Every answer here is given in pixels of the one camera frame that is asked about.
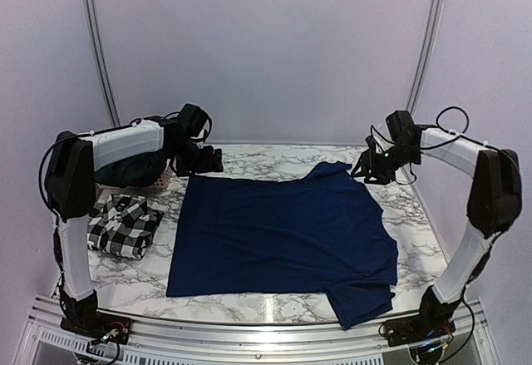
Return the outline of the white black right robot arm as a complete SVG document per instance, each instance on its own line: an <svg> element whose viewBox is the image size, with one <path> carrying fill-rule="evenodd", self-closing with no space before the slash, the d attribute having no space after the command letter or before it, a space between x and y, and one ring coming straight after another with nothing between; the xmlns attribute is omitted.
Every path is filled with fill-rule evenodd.
<svg viewBox="0 0 532 365"><path fill-rule="evenodd" d="M466 227L458 249L439 279L421 298L419 312L385 322L389 338L412 333L429 338L442 330L463 303L467 287L484 270L495 241L518 219L523 207L519 158L467 136L465 130L441 123L417 124L409 111L394 111L386 118L388 136L372 126L367 149L351 172L366 184L388 185L405 165L420 165L427 155L471 178L466 206Z"/></svg>

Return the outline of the navy blue t-shirt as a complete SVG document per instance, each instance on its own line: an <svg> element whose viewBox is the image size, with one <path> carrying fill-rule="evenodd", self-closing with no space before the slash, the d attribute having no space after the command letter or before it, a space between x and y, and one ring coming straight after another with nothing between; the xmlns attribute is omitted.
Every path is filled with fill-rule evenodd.
<svg viewBox="0 0 532 365"><path fill-rule="evenodd" d="M342 328L392 309L397 242L349 165L288 181L190 177L166 294L323 293Z"/></svg>

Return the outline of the black white plaid shirt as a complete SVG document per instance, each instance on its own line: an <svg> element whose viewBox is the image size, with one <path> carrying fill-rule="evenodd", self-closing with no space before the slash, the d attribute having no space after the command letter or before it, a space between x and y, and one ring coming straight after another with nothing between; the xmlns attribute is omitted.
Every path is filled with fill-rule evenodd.
<svg viewBox="0 0 532 365"><path fill-rule="evenodd" d="M88 249L141 260L152 245L165 213L149 206L144 196L110 194L89 212Z"/></svg>

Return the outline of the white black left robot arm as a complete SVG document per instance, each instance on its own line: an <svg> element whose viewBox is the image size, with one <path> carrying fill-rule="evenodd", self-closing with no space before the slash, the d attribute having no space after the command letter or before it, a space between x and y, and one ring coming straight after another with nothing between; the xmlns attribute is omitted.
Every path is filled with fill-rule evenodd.
<svg viewBox="0 0 532 365"><path fill-rule="evenodd" d="M207 112L187 103L168 116L139 118L107 130L63 131L47 149L38 184L55 219L53 249L61 275L62 328L96 336L131 323L98 310L86 242L89 211L96 203L95 173L117 161L154 152L176 164L178 176L220 171L220 150L205 145L212 127Z"/></svg>

